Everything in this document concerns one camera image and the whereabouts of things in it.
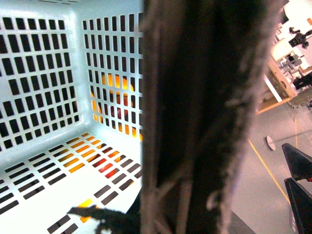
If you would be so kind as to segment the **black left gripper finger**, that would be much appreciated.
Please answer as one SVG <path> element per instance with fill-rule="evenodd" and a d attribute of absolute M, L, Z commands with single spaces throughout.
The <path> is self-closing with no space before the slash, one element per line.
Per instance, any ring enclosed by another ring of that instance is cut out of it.
<path fill-rule="evenodd" d="M 282 145 L 282 150 L 294 180 L 312 179 L 312 157 L 289 143 Z"/>
<path fill-rule="evenodd" d="M 312 233 L 312 194 L 293 178 L 284 180 L 299 234 Z"/>

